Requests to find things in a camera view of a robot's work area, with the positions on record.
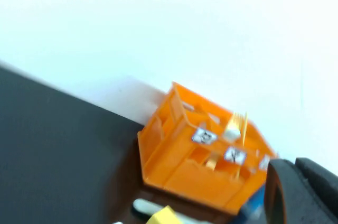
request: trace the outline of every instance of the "yellow toy piece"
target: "yellow toy piece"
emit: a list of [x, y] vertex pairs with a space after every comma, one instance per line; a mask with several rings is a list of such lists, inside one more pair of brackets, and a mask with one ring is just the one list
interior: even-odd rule
[[155, 213], [146, 224], [182, 224], [171, 207], [166, 206]]

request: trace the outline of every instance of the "marker sticker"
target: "marker sticker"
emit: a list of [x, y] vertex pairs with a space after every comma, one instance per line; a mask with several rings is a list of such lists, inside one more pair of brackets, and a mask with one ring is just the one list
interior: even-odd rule
[[217, 135], [208, 130], [198, 127], [194, 136], [192, 136], [192, 140], [197, 143], [210, 145], [211, 143], [217, 140]]
[[247, 153], [239, 150], [233, 146], [230, 146], [226, 153], [224, 154], [224, 160], [233, 162], [239, 165], [243, 165], [245, 159], [247, 158]]
[[270, 161], [270, 156], [269, 155], [265, 155], [264, 158], [260, 161], [258, 168], [260, 170], [267, 170], [268, 169], [268, 165], [269, 165], [269, 161]]

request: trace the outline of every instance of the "orange toy structure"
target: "orange toy structure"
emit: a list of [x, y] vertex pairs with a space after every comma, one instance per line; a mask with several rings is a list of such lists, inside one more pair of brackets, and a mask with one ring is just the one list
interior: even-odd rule
[[[234, 125], [240, 135], [230, 140]], [[264, 184], [276, 157], [247, 117], [176, 83], [138, 143], [146, 184], [230, 214]]]

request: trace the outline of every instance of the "white background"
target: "white background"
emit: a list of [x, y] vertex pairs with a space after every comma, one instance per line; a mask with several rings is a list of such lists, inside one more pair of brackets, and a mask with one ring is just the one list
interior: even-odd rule
[[338, 174], [337, 16], [338, 0], [0, 0], [0, 61], [140, 123], [177, 81]]

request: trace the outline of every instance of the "dark gray surface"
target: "dark gray surface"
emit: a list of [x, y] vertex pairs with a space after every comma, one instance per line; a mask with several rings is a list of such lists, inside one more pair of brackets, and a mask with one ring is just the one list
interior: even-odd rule
[[141, 125], [0, 68], [0, 223], [106, 223]]

